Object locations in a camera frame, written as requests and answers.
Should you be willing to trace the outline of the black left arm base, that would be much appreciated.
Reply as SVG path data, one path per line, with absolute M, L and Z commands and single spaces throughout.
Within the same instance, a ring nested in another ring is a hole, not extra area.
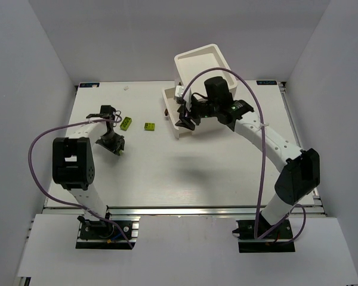
M 131 250 L 121 231 L 112 223 L 89 220 L 78 216 L 79 229 L 76 249 L 81 250 Z

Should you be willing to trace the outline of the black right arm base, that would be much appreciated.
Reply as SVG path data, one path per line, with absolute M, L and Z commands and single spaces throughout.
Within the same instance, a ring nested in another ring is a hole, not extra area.
M 237 220 L 237 228 L 232 234 L 238 240 L 239 253 L 294 253 L 294 242 L 291 224 L 288 219 L 282 222 L 265 237 L 254 238 L 255 220 Z

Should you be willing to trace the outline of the white bottom drawer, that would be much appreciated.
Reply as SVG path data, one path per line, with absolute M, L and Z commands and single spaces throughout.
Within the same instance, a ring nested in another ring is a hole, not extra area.
M 169 121 L 171 131 L 175 138 L 180 139 L 185 136 L 190 136 L 192 132 L 188 129 L 175 126 L 175 123 L 179 120 L 179 113 L 177 112 L 180 107 L 174 100 L 174 88 L 168 88 L 162 90 L 162 97 L 165 104 L 165 109 L 168 110 L 169 116 L 166 117 Z

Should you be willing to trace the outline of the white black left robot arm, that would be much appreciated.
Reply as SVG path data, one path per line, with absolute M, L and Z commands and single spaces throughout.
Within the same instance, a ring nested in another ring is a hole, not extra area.
M 111 105 L 102 105 L 99 113 L 89 114 L 87 119 L 92 122 L 82 124 L 68 137 L 53 141 L 53 181 L 86 207 L 87 219 L 95 220 L 97 216 L 106 216 L 107 206 L 94 186 L 92 148 L 97 144 L 119 156 L 125 148 L 125 140 L 114 131 L 115 123 L 122 119 Z

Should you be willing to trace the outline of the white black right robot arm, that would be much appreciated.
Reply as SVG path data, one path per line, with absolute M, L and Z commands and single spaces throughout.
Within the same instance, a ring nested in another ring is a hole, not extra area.
M 174 98 L 179 104 L 176 126 L 194 130 L 203 119 L 215 117 L 256 146 L 279 171 L 275 194 L 260 212 L 259 221 L 268 226 L 277 224 L 320 184 L 319 153 L 291 144 L 265 125 L 250 104 L 233 98 L 223 77 L 207 79 L 204 85 L 204 97 L 191 93 L 186 86 L 176 87 Z

